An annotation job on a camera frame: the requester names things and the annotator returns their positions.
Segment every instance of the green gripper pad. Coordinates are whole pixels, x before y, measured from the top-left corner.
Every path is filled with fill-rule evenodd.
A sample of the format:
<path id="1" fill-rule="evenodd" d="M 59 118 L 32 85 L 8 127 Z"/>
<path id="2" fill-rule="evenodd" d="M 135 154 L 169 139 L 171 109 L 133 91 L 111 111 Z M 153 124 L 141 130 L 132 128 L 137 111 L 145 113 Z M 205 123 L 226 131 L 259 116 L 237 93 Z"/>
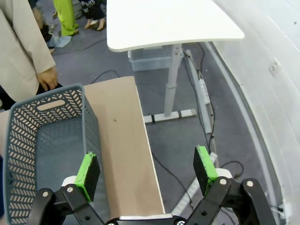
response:
<path id="1" fill-rule="evenodd" d="M 194 154 L 194 170 L 203 196 L 206 195 L 213 181 L 218 177 L 205 146 L 196 146 Z"/>
<path id="2" fill-rule="evenodd" d="M 100 175 L 100 166 L 97 155 L 88 152 L 81 163 L 74 184 L 83 191 L 88 202 L 94 200 L 96 186 Z"/>

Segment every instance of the green tape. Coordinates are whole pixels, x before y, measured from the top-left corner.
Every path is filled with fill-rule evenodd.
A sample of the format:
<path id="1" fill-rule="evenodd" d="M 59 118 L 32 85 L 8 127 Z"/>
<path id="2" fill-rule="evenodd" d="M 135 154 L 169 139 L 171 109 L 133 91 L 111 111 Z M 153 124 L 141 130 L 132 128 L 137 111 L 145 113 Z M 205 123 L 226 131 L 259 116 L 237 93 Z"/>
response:
<path id="1" fill-rule="evenodd" d="M 97 157 L 97 156 L 93 152 L 89 152 L 84 156 L 83 161 L 80 166 L 80 169 L 78 171 L 78 174 L 77 174 L 75 182 L 74 182 L 74 184 L 84 192 L 88 202 L 91 202 L 91 198 L 85 187 L 85 183 L 86 183 L 87 174 L 90 169 L 90 165 L 93 162 L 95 157 Z"/>
<path id="2" fill-rule="evenodd" d="M 214 164 L 211 161 L 211 158 L 210 158 L 205 146 L 196 146 L 196 149 L 198 151 L 198 155 L 201 158 L 203 167 L 204 167 L 205 172 L 206 172 L 207 185 L 206 185 L 205 193 L 207 193 L 207 191 L 209 190 L 209 188 L 212 185 L 213 181 L 216 178 L 218 178 L 218 173 L 215 169 Z"/>

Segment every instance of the jacket sleeve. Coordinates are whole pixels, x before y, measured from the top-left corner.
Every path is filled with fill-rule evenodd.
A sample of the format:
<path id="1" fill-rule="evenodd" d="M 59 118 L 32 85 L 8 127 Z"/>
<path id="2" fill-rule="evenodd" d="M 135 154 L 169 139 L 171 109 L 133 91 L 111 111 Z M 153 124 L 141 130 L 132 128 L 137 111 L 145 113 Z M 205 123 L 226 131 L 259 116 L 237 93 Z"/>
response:
<path id="1" fill-rule="evenodd" d="M 0 0 L 0 7 L 32 59 L 36 73 L 42 73 L 55 66 L 28 0 Z"/>

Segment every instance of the basket handle cutout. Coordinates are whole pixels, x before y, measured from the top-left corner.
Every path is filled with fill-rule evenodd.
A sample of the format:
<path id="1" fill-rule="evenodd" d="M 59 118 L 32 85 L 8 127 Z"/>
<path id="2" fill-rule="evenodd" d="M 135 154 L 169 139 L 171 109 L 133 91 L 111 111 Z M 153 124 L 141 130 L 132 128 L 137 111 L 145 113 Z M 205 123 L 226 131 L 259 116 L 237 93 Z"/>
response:
<path id="1" fill-rule="evenodd" d="M 66 102 L 64 100 L 57 100 L 55 102 L 49 102 L 47 104 L 44 104 L 44 105 L 39 105 L 37 107 L 37 109 L 39 111 L 44 111 L 44 110 L 48 110 L 48 109 L 52 109 L 52 108 L 55 108 L 57 106 L 61 106 L 61 105 L 64 105 Z"/>

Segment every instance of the neon yellow pants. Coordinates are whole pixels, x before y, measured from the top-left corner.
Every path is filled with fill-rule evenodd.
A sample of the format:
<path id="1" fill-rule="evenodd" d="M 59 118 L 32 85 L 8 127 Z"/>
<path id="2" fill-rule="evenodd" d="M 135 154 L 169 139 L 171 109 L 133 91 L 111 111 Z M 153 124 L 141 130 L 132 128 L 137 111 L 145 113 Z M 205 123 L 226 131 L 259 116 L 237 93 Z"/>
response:
<path id="1" fill-rule="evenodd" d="M 53 0 L 53 4 L 60 19 L 61 35 L 73 35 L 79 25 L 75 21 L 72 0 Z"/>

